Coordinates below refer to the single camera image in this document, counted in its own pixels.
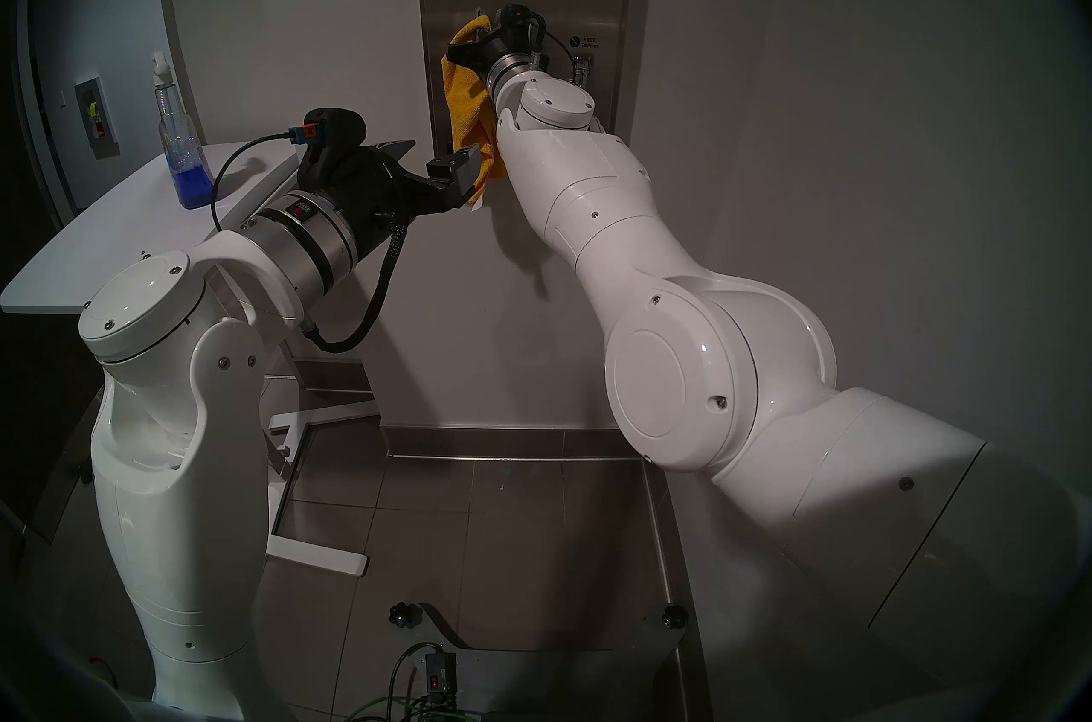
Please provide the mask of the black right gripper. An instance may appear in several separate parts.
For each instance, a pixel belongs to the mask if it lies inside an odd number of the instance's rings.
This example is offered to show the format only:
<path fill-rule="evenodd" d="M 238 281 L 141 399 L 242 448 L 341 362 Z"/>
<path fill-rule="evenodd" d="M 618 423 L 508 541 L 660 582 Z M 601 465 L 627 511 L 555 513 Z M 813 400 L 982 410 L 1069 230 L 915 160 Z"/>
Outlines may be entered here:
<path fill-rule="evenodd" d="M 476 29 L 476 42 L 450 43 L 447 61 L 456 67 L 476 71 L 487 79 L 489 71 L 505 57 L 515 55 L 517 63 L 533 63 L 532 28 L 497 27 L 491 31 Z"/>

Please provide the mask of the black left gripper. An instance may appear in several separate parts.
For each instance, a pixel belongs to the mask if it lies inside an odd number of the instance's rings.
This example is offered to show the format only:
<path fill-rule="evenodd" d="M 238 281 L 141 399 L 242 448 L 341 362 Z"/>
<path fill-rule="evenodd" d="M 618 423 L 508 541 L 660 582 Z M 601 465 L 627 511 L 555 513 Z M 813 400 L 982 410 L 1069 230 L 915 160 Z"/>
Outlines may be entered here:
<path fill-rule="evenodd" d="M 462 208 L 478 191 L 480 144 L 430 159 L 425 165 L 428 178 L 400 165 L 415 145 L 414 139 L 385 141 L 340 155 L 330 145 L 310 145 L 304 154 L 298 187 L 332 203 L 349 227 L 357 262 L 384 242 L 396 225 Z"/>

